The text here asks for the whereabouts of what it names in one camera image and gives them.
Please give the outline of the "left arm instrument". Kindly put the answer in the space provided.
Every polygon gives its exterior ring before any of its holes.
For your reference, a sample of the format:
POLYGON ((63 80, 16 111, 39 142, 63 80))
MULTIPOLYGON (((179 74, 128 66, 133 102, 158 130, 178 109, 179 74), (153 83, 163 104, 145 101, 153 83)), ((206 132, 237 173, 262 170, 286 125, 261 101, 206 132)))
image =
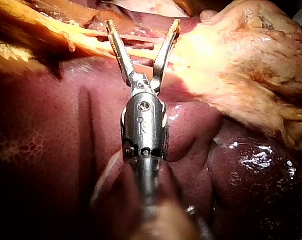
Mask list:
POLYGON ((128 84, 131 95, 120 118, 123 157, 155 156, 165 160, 169 142, 166 105, 145 74, 130 73, 128 84))

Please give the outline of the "left arm instrument jaw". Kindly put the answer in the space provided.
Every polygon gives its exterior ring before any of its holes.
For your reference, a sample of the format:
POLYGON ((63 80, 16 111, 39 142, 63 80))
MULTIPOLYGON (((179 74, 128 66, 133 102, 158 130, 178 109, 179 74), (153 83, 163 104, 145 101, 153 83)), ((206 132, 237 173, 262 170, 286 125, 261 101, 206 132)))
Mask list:
POLYGON ((120 38, 116 25, 112 19, 106 21, 107 37, 118 62, 123 81, 129 87, 137 86, 136 71, 133 61, 127 53, 123 40, 120 38))
POLYGON ((180 35, 180 22, 180 19, 174 19, 154 60, 152 79, 149 82, 154 92, 159 92, 161 89, 169 56, 180 35))

